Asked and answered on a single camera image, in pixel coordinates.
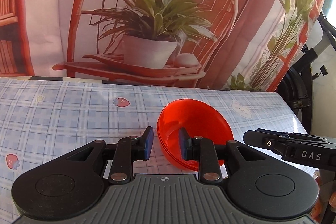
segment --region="potted plant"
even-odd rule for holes
[[[126,64],[162,69],[176,46],[181,48],[186,40],[198,43],[205,37],[216,41],[209,30],[211,23],[202,16],[209,9],[205,5],[192,0],[123,1],[126,7],[91,14],[101,16],[93,25],[106,22],[99,39],[112,35],[113,43],[122,36]]]

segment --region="gray metal plate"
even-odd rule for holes
[[[25,216],[15,224],[46,224]],[[267,224],[245,215],[217,186],[188,175],[136,175],[125,185],[111,186],[92,209],[53,224]],[[307,215],[281,224],[314,224]]]

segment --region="vase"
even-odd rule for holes
[[[130,35],[123,36],[124,63],[151,69],[162,69],[177,42],[155,41]]]

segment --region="silver screw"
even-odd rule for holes
[[[219,180],[219,175],[217,173],[205,173],[203,178],[209,181]]]
[[[113,173],[111,175],[111,180],[114,180],[114,181],[123,181],[126,179],[127,179],[127,175],[124,173]]]

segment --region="red bowl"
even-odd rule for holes
[[[198,162],[183,160],[179,146],[179,129],[184,127],[191,137],[202,136],[214,144],[233,139],[224,117],[213,107],[193,99],[180,99],[166,105],[157,121],[157,136],[164,156],[175,167],[198,171]]]

